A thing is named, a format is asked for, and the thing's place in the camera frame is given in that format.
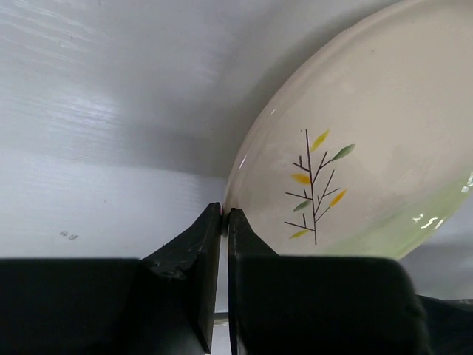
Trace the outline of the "green and cream plate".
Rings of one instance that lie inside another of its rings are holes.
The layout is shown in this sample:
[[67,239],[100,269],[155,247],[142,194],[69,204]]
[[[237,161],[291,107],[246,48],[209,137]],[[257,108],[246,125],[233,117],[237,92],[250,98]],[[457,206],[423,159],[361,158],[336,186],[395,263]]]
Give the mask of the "green and cream plate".
[[402,1],[307,60],[231,170],[276,253],[401,259],[472,193],[472,3]]

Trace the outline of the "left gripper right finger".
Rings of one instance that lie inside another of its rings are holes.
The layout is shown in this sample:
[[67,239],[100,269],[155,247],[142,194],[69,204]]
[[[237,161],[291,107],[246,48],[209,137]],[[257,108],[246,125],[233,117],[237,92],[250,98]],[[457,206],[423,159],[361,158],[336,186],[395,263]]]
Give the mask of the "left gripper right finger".
[[415,293],[377,257],[281,256],[228,216],[233,354],[470,354],[472,302]]

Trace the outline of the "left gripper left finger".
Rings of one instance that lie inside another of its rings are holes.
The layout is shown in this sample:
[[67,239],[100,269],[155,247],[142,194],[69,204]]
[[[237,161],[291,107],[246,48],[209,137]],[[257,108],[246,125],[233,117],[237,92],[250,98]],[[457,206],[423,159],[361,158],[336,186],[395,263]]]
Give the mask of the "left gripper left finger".
[[221,207],[143,259],[1,260],[3,354],[209,354]]

